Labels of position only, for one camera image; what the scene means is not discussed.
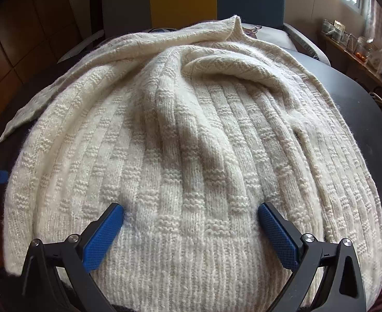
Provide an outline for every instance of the brown tile wall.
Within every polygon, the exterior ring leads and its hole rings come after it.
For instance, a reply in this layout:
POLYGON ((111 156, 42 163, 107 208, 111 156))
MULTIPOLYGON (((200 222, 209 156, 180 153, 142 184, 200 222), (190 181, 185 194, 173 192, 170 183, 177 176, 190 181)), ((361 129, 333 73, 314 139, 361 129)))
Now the brown tile wall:
MULTIPOLYGON (((5 0, 0 7, 0 115, 25 82, 80 41, 68 0, 5 0)), ((0 186, 0 267, 2 198, 0 186)))

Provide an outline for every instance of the cream wool garment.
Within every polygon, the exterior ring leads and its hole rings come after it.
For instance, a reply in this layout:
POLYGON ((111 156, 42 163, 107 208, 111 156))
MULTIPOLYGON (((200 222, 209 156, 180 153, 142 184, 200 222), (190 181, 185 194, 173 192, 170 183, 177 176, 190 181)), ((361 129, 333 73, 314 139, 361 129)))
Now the cream wool garment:
POLYGON ((21 273, 33 238, 81 233, 118 202, 124 225, 92 272, 111 303, 263 311, 290 275, 256 221, 271 201, 302 233, 350 238, 374 302, 381 206, 354 138, 320 82, 246 36, 238 17, 110 41, 36 95, 5 135, 54 97, 6 191, 9 272, 21 273))

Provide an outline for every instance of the knitted fabric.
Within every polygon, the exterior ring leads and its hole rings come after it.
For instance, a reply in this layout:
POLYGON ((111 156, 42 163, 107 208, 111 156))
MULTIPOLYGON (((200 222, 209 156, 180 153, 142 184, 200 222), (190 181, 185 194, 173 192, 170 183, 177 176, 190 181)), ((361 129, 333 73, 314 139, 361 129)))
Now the knitted fabric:
POLYGON ((53 97, 6 191, 7 271, 21 273, 33 238, 81 233, 118 202, 124 225, 92 272, 111 303, 263 311, 290 275, 256 220, 271 201, 302 233, 350 238, 374 302, 381 206, 354 138, 316 77, 246 36, 238 17, 110 41, 36 95, 5 134, 53 97))

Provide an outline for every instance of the white knitted sweater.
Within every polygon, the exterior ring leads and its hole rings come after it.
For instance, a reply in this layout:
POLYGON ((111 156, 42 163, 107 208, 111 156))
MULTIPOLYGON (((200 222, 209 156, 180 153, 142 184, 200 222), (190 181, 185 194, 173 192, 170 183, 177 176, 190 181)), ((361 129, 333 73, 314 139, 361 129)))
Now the white knitted sweater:
POLYGON ((246 36, 238 17, 110 41, 36 95, 5 134, 53 97, 9 180, 9 272, 21 273, 33 238, 81 233, 118 202, 124 225, 92 272, 111 303, 263 311, 290 275, 256 220, 268 200, 302 233, 350 238, 374 302, 381 206, 354 138, 316 77, 246 36))

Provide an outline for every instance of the sofa armrest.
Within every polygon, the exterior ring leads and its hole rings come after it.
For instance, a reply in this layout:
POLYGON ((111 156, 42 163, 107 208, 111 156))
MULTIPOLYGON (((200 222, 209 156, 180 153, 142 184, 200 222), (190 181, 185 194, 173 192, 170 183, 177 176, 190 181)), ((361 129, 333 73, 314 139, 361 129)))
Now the sofa armrest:
POLYGON ((300 31, 296 30, 287 23, 283 24, 283 30, 291 37, 291 39, 298 42, 302 48, 308 52, 310 57, 313 57, 315 60, 321 61, 322 63, 325 63, 331 67, 328 57, 326 57, 324 52, 300 31))

